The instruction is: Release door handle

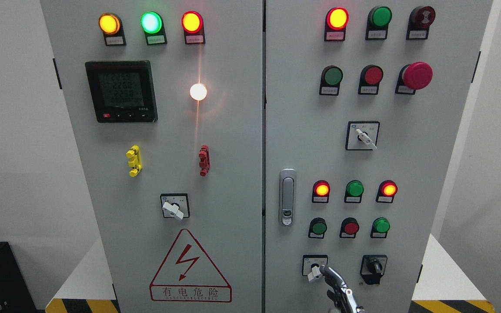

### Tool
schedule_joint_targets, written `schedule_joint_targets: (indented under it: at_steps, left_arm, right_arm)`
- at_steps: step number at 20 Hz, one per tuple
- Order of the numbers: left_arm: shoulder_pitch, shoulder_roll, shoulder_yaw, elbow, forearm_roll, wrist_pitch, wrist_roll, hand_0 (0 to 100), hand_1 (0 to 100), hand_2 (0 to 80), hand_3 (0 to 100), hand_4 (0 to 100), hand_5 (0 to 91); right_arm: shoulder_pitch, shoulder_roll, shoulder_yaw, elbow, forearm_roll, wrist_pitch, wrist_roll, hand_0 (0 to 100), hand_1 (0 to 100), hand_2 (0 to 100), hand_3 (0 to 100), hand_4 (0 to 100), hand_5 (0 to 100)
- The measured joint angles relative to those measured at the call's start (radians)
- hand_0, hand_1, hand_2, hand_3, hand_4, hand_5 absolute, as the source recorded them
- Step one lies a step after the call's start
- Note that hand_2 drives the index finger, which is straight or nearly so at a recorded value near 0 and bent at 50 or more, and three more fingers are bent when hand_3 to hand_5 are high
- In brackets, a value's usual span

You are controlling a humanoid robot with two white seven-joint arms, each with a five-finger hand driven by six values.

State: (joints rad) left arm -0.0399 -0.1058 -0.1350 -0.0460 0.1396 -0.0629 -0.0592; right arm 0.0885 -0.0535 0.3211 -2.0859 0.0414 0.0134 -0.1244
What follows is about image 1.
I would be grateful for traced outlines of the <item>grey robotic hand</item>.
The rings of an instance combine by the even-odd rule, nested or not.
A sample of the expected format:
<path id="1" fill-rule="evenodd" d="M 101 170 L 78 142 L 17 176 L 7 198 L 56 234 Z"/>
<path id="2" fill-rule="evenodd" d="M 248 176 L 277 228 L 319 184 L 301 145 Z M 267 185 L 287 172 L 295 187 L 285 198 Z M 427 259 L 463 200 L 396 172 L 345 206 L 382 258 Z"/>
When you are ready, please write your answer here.
<path id="1" fill-rule="evenodd" d="M 327 291 L 327 296 L 334 302 L 334 309 L 329 313 L 365 313 L 364 307 L 359 306 L 354 293 L 343 277 L 328 265 L 320 266 L 320 273 L 324 281 L 332 290 Z"/>

